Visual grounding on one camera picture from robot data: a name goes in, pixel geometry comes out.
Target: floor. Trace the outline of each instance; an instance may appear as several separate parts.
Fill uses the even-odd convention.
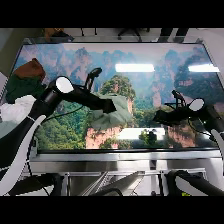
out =
[[[175,36],[178,28],[174,28],[171,36]],[[120,32],[120,28],[97,28],[97,36],[117,36]],[[65,28],[65,32],[72,36],[81,36],[80,28]],[[85,36],[94,36],[94,28],[83,28]],[[161,28],[151,28],[150,32],[145,30],[140,31],[142,36],[158,37],[160,35]],[[125,34],[126,36],[131,36],[132,32]],[[203,30],[198,30],[196,28],[190,28],[187,37],[200,37],[202,38],[218,66],[220,72],[224,78],[224,28],[205,28]]]

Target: dark green cloth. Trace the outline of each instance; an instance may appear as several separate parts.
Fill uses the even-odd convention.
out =
[[[12,75],[6,85],[6,101],[15,103],[17,98],[32,95],[36,99],[43,93],[46,85],[41,84],[40,77],[34,76],[29,78],[19,78],[17,75]]]

